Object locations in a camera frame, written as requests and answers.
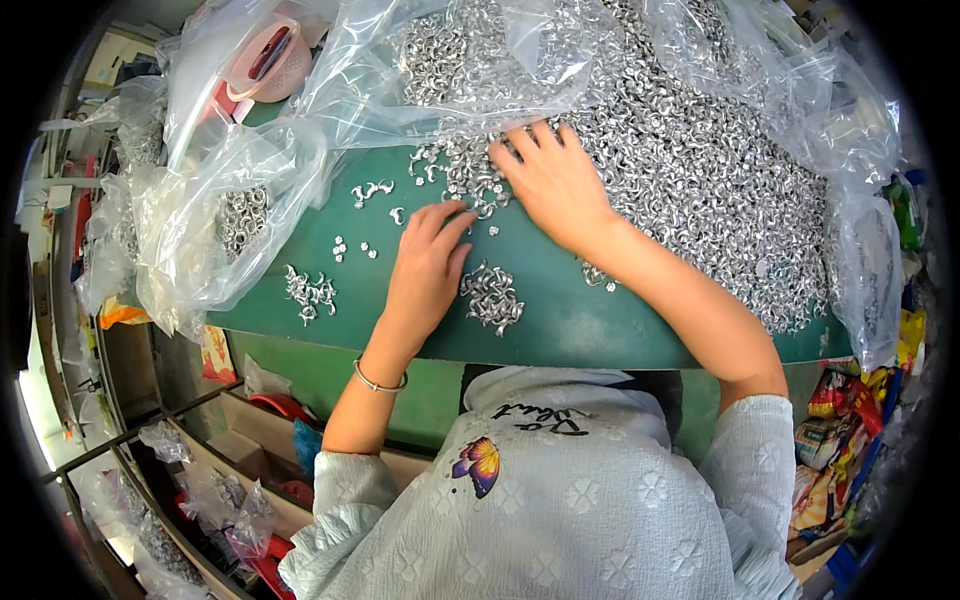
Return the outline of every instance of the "white cloth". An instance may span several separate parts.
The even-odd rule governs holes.
[[[298,600],[798,598],[783,560],[790,403],[737,401],[698,472],[671,454],[652,396],[603,387],[628,378],[478,376],[469,412],[396,499],[379,458],[321,452],[315,522],[294,535],[283,580]],[[475,476],[497,458],[495,480]]]

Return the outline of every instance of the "green table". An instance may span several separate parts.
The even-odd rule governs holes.
[[[444,190],[444,176],[417,187],[407,174],[409,147],[347,152],[344,170],[333,182],[330,199],[318,211],[307,209],[273,265],[229,312],[210,312],[207,321],[227,329],[281,336],[325,346],[361,349],[367,343],[387,295],[402,227],[389,211],[403,206],[406,215],[435,203]],[[362,209],[353,207],[349,190],[367,181],[396,182],[392,194],[377,192]],[[490,237],[490,226],[500,228]],[[348,246],[344,261],[332,252],[334,238]],[[607,292],[589,287],[575,257],[554,244],[527,217],[516,201],[498,208],[490,220],[478,222],[467,270],[482,259],[515,276],[516,296],[526,302],[519,323],[503,338],[494,327],[466,319],[467,299],[453,302],[421,357],[501,365],[609,369],[685,369],[696,361],[666,322],[625,287]],[[361,252],[360,243],[377,250],[376,259]],[[335,317],[320,316],[304,327],[300,306],[285,300],[284,265],[316,276],[323,271],[337,289]],[[795,337],[775,338],[784,363],[849,356],[847,332],[830,317],[816,320]]]

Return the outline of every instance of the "silver bangle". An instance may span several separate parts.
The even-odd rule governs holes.
[[[356,357],[356,360],[353,361],[353,370],[357,373],[357,379],[363,381],[364,385],[375,392],[386,392],[388,394],[396,394],[401,391],[403,388],[407,387],[407,371],[403,372],[403,377],[400,379],[400,386],[397,388],[385,388],[382,385],[377,385],[370,381],[367,377],[364,377],[360,372],[360,359],[363,358],[363,354]]]

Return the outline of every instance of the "pile of metal parts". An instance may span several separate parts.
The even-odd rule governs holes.
[[[826,180],[766,137],[755,109],[667,73],[630,0],[604,4],[626,32],[620,56],[594,56],[594,67],[616,74],[613,90],[594,108],[550,121],[576,130],[624,218],[723,285],[771,334],[804,328],[811,306],[814,317],[823,315],[828,300]],[[713,4],[690,5],[710,25],[714,52],[729,52]],[[418,150],[446,153],[447,190],[471,197],[481,219],[511,198],[506,190],[489,198],[500,177],[487,156],[494,138],[449,139]],[[583,275],[589,285],[608,280],[586,262]]]
[[[320,304],[327,307],[331,317],[337,314],[337,307],[333,303],[333,297],[337,295],[333,279],[327,279],[320,273],[319,278],[311,283],[306,273],[297,275],[293,265],[286,265],[286,268],[287,300],[294,300],[302,306],[300,318],[304,327],[317,318],[317,306]]]
[[[496,335],[503,337],[503,330],[520,320],[523,302],[516,301],[512,287],[514,276],[499,267],[487,267],[484,260],[473,271],[460,279],[460,295],[470,296],[467,318],[479,319],[486,327],[496,325]]]
[[[589,63],[596,54],[616,56],[622,40],[616,24],[598,2],[556,0],[550,18],[535,24],[539,37],[534,64],[523,64],[511,48],[507,20],[529,14],[509,11],[495,0],[463,0],[448,12],[413,19],[397,33],[398,65],[406,77],[407,104],[436,106],[473,103],[491,108],[504,100],[544,106],[582,93],[586,78],[594,91],[607,89],[612,78]],[[591,64],[590,72],[578,68]],[[583,98],[589,106],[590,98]],[[441,131],[455,128],[443,120]]]
[[[216,218],[217,238],[235,259],[253,237],[267,226],[270,195],[262,185],[232,190],[220,196],[220,214]]]
[[[588,91],[578,98],[583,106],[609,96],[624,56],[615,21],[593,2],[558,0],[555,5],[555,18],[540,24],[535,74],[513,57],[507,45],[505,22],[517,15],[505,16],[493,0],[466,0],[451,15],[437,12],[414,19],[399,55],[400,71],[407,77],[404,99],[419,106],[489,103],[491,111],[497,112],[505,99],[531,106],[569,104],[561,98],[568,101],[582,94],[582,87]],[[588,72],[584,69],[585,82],[577,79],[579,75],[570,75],[577,71],[571,65],[588,60],[592,62]],[[455,132],[457,120],[442,117],[438,127],[441,132]],[[421,146],[410,156],[410,176],[423,185],[415,165],[426,160],[426,181],[435,180],[435,170],[446,171],[442,199],[471,197],[479,218],[489,219],[511,198],[502,174],[487,156],[487,147],[495,139],[495,134],[455,137]],[[434,164],[440,153],[449,158],[448,167]]]

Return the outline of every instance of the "plastic bag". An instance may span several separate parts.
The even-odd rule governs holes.
[[[823,125],[807,132],[816,149],[813,170],[829,177],[879,185],[901,157],[900,105],[885,99],[864,70],[836,48],[835,85]]]
[[[323,204],[342,153],[324,149],[315,125],[311,118],[279,118],[256,129],[237,126],[204,160],[181,202],[176,186],[158,201],[176,209],[148,233],[148,261],[156,266],[152,281],[175,306],[233,308],[266,272],[303,211]],[[266,218],[235,254],[220,228],[225,192],[257,186],[267,194]]]
[[[297,451],[297,464],[313,479],[313,465],[320,453],[323,438],[312,427],[300,419],[294,419],[294,449]]]
[[[814,44],[772,3],[646,0],[643,15],[666,70],[760,110],[771,139],[802,166],[873,184],[896,169],[898,103],[843,48]]]
[[[228,67],[274,11],[297,19],[317,12],[335,13],[335,7],[332,0],[217,0],[188,18],[167,71],[170,107],[163,139],[170,168],[181,169],[194,131],[216,111],[212,97]]]
[[[290,104],[317,117],[330,148],[501,131],[603,98],[623,42],[596,0],[351,1]],[[417,44],[434,58],[414,60]],[[410,85],[421,69],[436,86]]]
[[[184,463],[183,469],[190,492],[189,507],[212,529],[223,529],[239,519],[247,491],[236,475],[224,475],[215,468],[192,463]]]
[[[183,198],[186,177],[165,167],[141,167],[130,177],[133,224],[139,245],[136,296],[143,309],[168,336],[180,332],[199,343],[204,328],[203,311],[175,302],[164,285],[166,275],[156,267],[157,235]]]
[[[642,14],[664,69],[706,94],[763,107],[763,62],[776,53],[755,12],[734,0],[646,0]]]
[[[100,183],[104,196],[86,223],[90,252],[84,257],[84,273],[74,282],[81,307],[90,316],[97,314],[107,298],[127,289],[137,256],[126,179],[107,174]]]
[[[262,559],[267,555],[270,535],[274,532],[276,512],[263,492],[260,480],[253,483],[240,515],[233,528],[227,530],[227,540],[237,557],[245,560]]]
[[[249,354],[243,357],[243,393],[246,397],[255,394],[290,395],[291,381],[275,372],[267,371],[256,364]]]
[[[148,513],[133,544],[133,563],[148,598],[203,600],[207,588],[203,577]]]
[[[156,457],[164,463],[191,462],[190,447],[183,443],[180,432],[166,420],[142,427],[139,438],[140,442],[153,448]]]
[[[897,355],[900,232],[890,205],[863,183],[832,183],[828,210],[824,237],[833,314],[847,328],[860,368],[869,372]]]

